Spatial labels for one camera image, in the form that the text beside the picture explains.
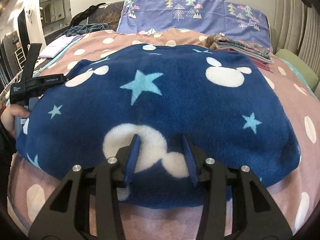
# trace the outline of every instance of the green pillow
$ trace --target green pillow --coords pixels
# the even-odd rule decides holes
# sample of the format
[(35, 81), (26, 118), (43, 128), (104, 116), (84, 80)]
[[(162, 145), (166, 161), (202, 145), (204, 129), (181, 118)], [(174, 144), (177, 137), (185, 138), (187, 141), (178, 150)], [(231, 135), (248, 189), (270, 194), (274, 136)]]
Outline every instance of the green pillow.
[(287, 49), (281, 49), (276, 53), (276, 56), (290, 62), (296, 69), (298, 69), (311, 89), (317, 85), (319, 78), (297, 55), (294, 55)]

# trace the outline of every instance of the dark gray blanket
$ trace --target dark gray blanket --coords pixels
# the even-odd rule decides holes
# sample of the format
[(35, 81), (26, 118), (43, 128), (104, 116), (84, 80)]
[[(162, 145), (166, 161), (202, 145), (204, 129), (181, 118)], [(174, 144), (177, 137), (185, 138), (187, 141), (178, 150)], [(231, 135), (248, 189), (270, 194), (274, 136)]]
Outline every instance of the dark gray blanket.
[(70, 29), (66, 30), (64, 33), (61, 33), (57, 38), (66, 35), (67, 37), (70, 36), (76, 36), (76, 35), (82, 35), (86, 33), (93, 33), (97, 31), (103, 31), (103, 30), (111, 30), (109, 25), (107, 23), (103, 24), (88, 24), (88, 25), (77, 25), (73, 26)]

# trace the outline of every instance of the stack of folded clothes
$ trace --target stack of folded clothes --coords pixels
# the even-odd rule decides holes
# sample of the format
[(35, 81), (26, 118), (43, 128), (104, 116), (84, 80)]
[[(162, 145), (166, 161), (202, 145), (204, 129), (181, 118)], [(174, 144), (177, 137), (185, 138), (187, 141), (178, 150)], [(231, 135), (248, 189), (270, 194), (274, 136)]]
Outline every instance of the stack of folded clothes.
[(255, 42), (239, 41), (220, 34), (212, 34), (205, 40), (205, 46), (214, 50), (235, 50), (250, 57), (259, 68), (270, 70), (270, 50)]

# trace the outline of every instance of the purple fabric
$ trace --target purple fabric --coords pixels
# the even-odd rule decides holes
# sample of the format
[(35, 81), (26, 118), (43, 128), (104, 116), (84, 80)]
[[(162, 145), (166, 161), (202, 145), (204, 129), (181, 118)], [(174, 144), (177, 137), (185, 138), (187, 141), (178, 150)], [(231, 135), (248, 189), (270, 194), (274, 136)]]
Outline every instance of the purple fabric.
[(158, 33), (169, 28), (223, 33), (271, 48), (266, 16), (225, 0), (126, 0), (117, 31)]

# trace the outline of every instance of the pink cloud print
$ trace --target pink cloud print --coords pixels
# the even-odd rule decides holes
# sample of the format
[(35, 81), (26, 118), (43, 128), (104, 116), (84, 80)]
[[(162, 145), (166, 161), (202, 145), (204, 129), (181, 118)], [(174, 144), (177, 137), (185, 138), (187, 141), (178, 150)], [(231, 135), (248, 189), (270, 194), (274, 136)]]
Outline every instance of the pink cloud print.
[(252, 20), (255, 21), (256, 23), (259, 23), (259, 20), (256, 17), (253, 17)]
[(242, 6), (242, 5), (238, 5), (237, 7), (238, 7), (239, 9), (241, 9), (241, 10), (245, 10), (245, 7)]
[(202, 4), (197, 4), (194, 8), (195, 8), (195, 9), (202, 9), (203, 6), (202, 6)]

